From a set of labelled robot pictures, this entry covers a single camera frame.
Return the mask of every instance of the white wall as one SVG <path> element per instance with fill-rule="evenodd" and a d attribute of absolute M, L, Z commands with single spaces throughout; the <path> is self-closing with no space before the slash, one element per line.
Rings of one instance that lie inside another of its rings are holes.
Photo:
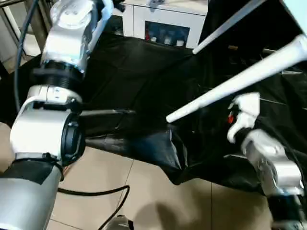
<path fill-rule="evenodd" d="M 15 56 L 17 46 L 6 28 L 3 19 L 0 17 L 0 61 L 4 62 Z"/>

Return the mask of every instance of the black rubber band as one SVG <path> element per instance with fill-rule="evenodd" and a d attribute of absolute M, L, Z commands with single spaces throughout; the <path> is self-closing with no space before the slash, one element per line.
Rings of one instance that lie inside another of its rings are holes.
<path fill-rule="evenodd" d="M 59 171 L 61 172 L 61 181 L 64 180 L 64 174 L 63 174 L 63 167 L 61 165 L 59 165 L 55 160 L 51 161 L 48 159 L 42 159 L 42 158 L 22 158 L 22 159 L 16 159 L 13 161 L 14 162 L 20 162 L 20 161 L 40 161 L 40 162 L 45 162 L 45 163 L 49 163 L 53 166 L 56 166 Z"/>

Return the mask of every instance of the white cabinet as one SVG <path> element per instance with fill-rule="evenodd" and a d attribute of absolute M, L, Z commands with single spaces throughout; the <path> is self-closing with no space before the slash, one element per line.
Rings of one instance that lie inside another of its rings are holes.
<path fill-rule="evenodd" d="M 134 36 L 173 46 L 194 48 L 205 16 L 134 6 Z"/>
<path fill-rule="evenodd" d="M 106 33 L 186 48 L 198 45 L 208 10 L 207 0 L 126 0 L 124 5 L 123 13 L 114 9 Z"/>
<path fill-rule="evenodd" d="M 113 10 L 113 16 L 106 24 L 105 32 L 117 35 L 123 35 L 125 37 L 133 37 L 133 6 L 124 4 L 126 9 L 124 12 L 120 12 L 117 9 Z"/>

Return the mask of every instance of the bottle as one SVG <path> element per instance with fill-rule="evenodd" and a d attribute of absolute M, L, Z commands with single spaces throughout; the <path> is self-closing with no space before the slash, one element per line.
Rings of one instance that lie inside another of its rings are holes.
<path fill-rule="evenodd" d="M 160 29 L 160 31 L 159 31 L 159 37 L 158 37 L 158 42 L 159 42 L 159 43 L 164 43 L 164 40 L 165 40 L 165 33 L 166 33 L 166 30 L 165 30 L 165 29 Z"/>
<path fill-rule="evenodd" d="M 172 37 L 170 36 L 169 33 L 167 33 L 165 38 L 164 38 L 164 44 L 165 45 L 171 45 L 172 44 Z"/>

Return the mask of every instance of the black cable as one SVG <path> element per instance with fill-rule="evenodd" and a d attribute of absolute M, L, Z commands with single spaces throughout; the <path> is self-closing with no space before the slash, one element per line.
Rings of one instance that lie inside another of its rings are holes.
<path fill-rule="evenodd" d="M 127 190 L 121 203 L 119 204 L 119 206 L 115 209 L 115 211 L 109 216 L 109 218 L 98 228 L 98 230 L 102 230 L 108 222 L 110 222 L 110 220 L 118 213 L 118 211 L 123 207 L 129 192 L 130 192 L 130 186 L 129 185 L 125 185 L 119 188 L 115 188 L 112 190 L 107 190 L 107 191 L 103 191 L 103 192 L 79 192 L 79 191 L 72 191 L 72 190 L 67 190 L 64 188 L 58 188 L 58 192 L 60 193 L 64 193 L 64 194 L 68 194 L 68 195 L 73 195 L 73 196 L 103 196 L 103 195 L 108 195 L 108 194 L 112 194 L 112 193 L 116 193 L 119 191 L 123 191 L 123 190 Z"/>
<path fill-rule="evenodd" d="M 16 55 L 16 66 L 15 66 L 15 73 L 14 73 L 14 96 L 15 96 L 15 105 L 16 105 L 17 112 L 19 112 L 21 108 L 21 104 L 22 104 L 19 98 L 19 91 L 18 91 L 18 70 L 19 70 L 19 66 L 21 63 L 22 52 L 24 49 L 25 35 L 27 33 L 27 30 L 31 22 L 31 18 L 34 14 L 34 9 L 37 3 L 38 3 L 38 0 L 33 0 L 32 5 L 29 9 L 29 12 L 25 18 L 23 28 L 21 30 L 20 38 L 19 38 L 19 45 L 18 45 L 18 50 L 17 50 L 17 55 Z"/>

